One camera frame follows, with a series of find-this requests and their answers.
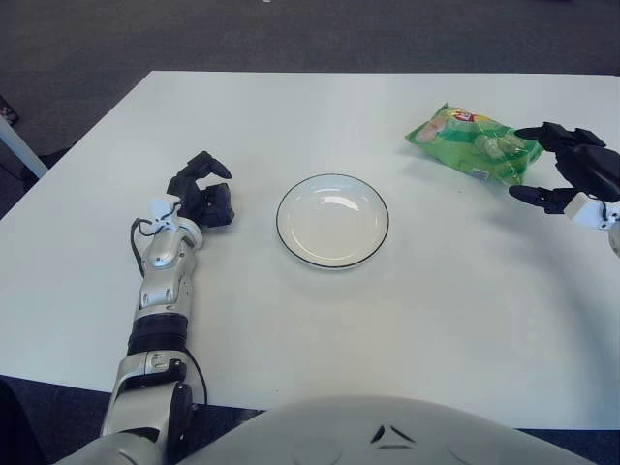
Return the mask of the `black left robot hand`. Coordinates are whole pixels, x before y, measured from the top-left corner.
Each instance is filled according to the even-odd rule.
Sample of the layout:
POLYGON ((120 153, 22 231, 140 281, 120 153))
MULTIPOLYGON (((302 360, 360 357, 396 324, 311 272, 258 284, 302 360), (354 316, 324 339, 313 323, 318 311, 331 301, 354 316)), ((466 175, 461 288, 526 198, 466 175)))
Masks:
POLYGON ((215 174, 231 179, 229 170, 208 152, 202 151, 191 159, 171 180, 167 193, 179 198, 177 213, 202 228, 229 225, 234 218, 231 190, 227 183, 200 188, 198 181, 215 174))

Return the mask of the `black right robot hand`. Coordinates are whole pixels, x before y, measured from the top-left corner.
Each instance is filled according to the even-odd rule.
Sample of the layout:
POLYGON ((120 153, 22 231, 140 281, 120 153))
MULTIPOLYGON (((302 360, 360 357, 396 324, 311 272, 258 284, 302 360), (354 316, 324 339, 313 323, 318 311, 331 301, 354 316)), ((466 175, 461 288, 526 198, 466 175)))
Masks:
POLYGON ((608 149, 594 133, 577 128, 573 131, 551 122, 540 127, 522 128, 515 134, 535 140, 555 155, 556 169, 567 180, 569 188, 511 186, 515 199, 537 206, 546 214, 563 214, 577 195, 604 204, 619 201, 619 153, 608 149))

